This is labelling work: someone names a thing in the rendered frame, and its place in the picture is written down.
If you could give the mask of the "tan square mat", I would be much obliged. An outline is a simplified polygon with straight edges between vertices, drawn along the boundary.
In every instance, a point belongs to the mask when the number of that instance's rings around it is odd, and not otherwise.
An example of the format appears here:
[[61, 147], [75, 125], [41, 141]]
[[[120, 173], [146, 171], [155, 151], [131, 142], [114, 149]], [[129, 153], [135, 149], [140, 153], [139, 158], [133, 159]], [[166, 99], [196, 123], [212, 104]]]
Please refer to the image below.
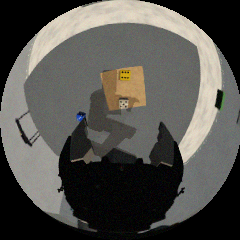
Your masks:
[[[120, 80], [120, 70], [131, 70], [129, 81]], [[119, 109], [119, 98], [128, 98], [128, 108], [146, 106], [143, 67], [127, 67], [100, 73], [109, 111]]]

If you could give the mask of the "yellow die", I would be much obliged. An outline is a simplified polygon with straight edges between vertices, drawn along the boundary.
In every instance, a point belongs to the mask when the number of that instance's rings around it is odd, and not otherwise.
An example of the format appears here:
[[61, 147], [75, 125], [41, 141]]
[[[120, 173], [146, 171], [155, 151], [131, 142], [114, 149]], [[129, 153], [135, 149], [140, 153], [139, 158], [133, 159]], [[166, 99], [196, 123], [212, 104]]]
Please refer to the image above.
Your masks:
[[130, 80], [130, 70], [120, 70], [120, 80]]

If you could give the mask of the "white die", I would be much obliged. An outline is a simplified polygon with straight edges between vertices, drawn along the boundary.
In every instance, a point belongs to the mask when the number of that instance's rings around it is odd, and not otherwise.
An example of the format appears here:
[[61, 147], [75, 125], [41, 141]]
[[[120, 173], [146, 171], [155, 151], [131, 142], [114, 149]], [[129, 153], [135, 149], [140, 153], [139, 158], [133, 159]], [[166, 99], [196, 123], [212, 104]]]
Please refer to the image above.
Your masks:
[[128, 108], [128, 98], [119, 98], [119, 108]]

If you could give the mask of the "blue die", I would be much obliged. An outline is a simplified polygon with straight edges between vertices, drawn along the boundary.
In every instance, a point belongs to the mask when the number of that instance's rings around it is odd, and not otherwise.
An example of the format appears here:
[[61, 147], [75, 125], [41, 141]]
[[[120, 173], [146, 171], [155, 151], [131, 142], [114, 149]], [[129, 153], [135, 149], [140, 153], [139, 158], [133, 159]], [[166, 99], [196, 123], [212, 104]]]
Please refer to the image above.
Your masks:
[[86, 114], [85, 113], [83, 113], [83, 112], [79, 112], [78, 114], [77, 114], [77, 120], [78, 121], [81, 121], [83, 118], [85, 118], [86, 117]]

